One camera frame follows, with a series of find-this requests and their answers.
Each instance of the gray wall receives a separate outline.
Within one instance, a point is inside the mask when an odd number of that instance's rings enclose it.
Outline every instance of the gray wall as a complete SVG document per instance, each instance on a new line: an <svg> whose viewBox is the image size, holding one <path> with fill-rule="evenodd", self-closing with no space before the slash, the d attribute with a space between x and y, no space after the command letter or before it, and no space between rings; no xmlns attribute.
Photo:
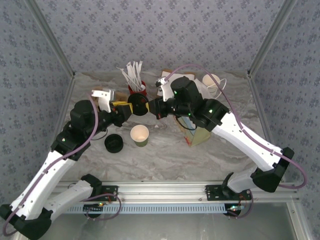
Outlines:
<svg viewBox="0 0 320 240"><path fill-rule="evenodd" d="M283 0L36 0L76 72L246 70Z"/></svg>
<svg viewBox="0 0 320 240"><path fill-rule="evenodd" d="M70 78L23 0L0 1L0 204L46 159Z"/></svg>
<svg viewBox="0 0 320 240"><path fill-rule="evenodd" d="M308 173L302 204L320 239L320 2L298 1L255 76L266 117L279 146L290 146ZM289 180L301 181L291 167Z"/></svg>

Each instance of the metal frame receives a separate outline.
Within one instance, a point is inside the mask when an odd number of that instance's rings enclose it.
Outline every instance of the metal frame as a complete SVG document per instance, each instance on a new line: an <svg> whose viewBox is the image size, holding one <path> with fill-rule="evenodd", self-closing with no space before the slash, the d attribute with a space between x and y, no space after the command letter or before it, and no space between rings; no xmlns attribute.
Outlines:
<svg viewBox="0 0 320 240"><path fill-rule="evenodd" d="M47 42L51 46L56 57L59 59L63 69L70 77L73 76L74 73L73 73L72 67L68 62L68 59L64 54L62 48L60 47L54 33L50 29L49 24L47 23L47 20L43 15L40 7L38 6L35 0L24 0L24 2L28 7L28 9L30 10L31 14L33 15L34 20L40 27L43 35L45 36Z"/></svg>
<svg viewBox="0 0 320 240"><path fill-rule="evenodd" d="M284 0L283 4L281 5L268 33L266 34L258 52L256 53L251 66L248 69L248 72L251 77L254 77L257 73L259 67L264 62L268 51L274 44L278 33L281 31L282 27L287 21L292 9L296 5L298 0Z"/></svg>
<svg viewBox="0 0 320 240"><path fill-rule="evenodd" d="M255 103L255 106L257 108L258 111L258 115L261 121L261 125L262 125L262 129L265 135L265 139L270 142L270 143L274 143L274 140L272 138L272 134L267 122L267 118L265 115L265 111L263 110L263 106L259 97L259 93L256 87L256 83L255 81L252 79L252 77L249 75L248 76L248 82L252 91L252 95L253 95L253 100ZM305 216L305 213L303 211L302 205L300 203L300 201L296 201L296 198L292 199L291 201L287 202L287 208L289 211L289 215L293 224L293 228L295 231L295 234L298 238L298 240L312 240L312 234L310 231L310 228L307 224L307 218Z"/></svg>
<svg viewBox="0 0 320 240"><path fill-rule="evenodd" d="M70 207L65 214L115 214L120 205L106 204L102 207L90 208L90 204L76 204ZM226 214L223 203L126 203L121 206L121 214Z"/></svg>
<svg viewBox="0 0 320 240"><path fill-rule="evenodd" d="M60 110L59 118L57 120L57 124L56 124L55 129L54 129L54 133L53 133L53 136L52 136L52 139L51 139L51 143L54 142L54 140L56 139L57 135L61 132L61 129L63 128L64 121L65 121L65 118L66 118L66 115L67 115L67 111L68 111L69 102L70 102L70 99L71 99L71 95L72 95L72 92L74 91L74 87L75 87L75 77L72 76L71 80L69 82L68 88L66 90L64 99L63 99L62 107L61 107L61 110Z"/></svg>
<svg viewBox="0 0 320 240"><path fill-rule="evenodd" d="M51 196L64 192L72 183L59 182ZM118 196L125 204L235 203L236 201L207 201L206 185L221 184L222 181L104 181L102 183L105 186L117 185ZM255 203L299 201L297 191L286 188L278 188L275 193L253 188L252 194Z"/></svg>

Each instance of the red cup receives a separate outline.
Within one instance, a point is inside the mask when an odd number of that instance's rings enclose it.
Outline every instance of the red cup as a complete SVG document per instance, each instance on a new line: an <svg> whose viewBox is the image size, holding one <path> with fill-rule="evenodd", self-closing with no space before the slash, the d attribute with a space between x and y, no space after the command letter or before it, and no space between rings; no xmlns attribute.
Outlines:
<svg viewBox="0 0 320 240"><path fill-rule="evenodd" d="M144 90L143 91L133 91L130 87L130 85L128 85L128 89L129 89L129 92L130 92L130 95L131 94L136 94L136 93L139 93L139 94L142 94L144 96L147 96L147 87L146 87L146 83L144 81L141 81L142 84L145 86Z"/></svg>

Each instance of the green paper cup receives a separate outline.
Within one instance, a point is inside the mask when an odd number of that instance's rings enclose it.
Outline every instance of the green paper cup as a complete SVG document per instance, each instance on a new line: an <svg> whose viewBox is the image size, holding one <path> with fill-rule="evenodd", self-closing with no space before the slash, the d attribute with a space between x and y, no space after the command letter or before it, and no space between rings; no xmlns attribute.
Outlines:
<svg viewBox="0 0 320 240"><path fill-rule="evenodd" d="M134 126L130 131L130 137L138 147L144 147L148 143L149 130L143 125Z"/></svg>

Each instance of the white cup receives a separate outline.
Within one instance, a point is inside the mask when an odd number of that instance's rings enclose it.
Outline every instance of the white cup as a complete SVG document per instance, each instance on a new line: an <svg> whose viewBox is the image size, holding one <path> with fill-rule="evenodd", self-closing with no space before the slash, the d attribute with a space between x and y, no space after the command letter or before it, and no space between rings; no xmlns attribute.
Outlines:
<svg viewBox="0 0 320 240"><path fill-rule="evenodd" d="M211 74L213 78L217 81L217 83L220 85L220 78L217 75ZM216 83L212 80L212 78L207 74L202 78L202 83L206 85L206 88L210 91L217 91L218 87Z"/></svg>
<svg viewBox="0 0 320 240"><path fill-rule="evenodd" d="M138 147L144 147L148 143L149 130L144 125L134 126L130 131L130 137Z"/></svg>
<svg viewBox="0 0 320 240"><path fill-rule="evenodd" d="M227 79L222 79L220 80L220 78L217 76L217 75L214 75L214 74L211 74L213 76L213 78L216 80L216 82L219 84L220 86L220 83L222 81L224 81L224 86L222 89L225 89L226 87L226 84L227 84ZM217 94L217 91L218 91L218 86L216 85L216 83L212 80L212 78L207 74L205 75L203 78L202 78L202 83L204 85L206 85L206 89L207 91L210 93L210 95L214 98L214 99L217 99L221 92L218 94L218 96L216 96Z"/></svg>

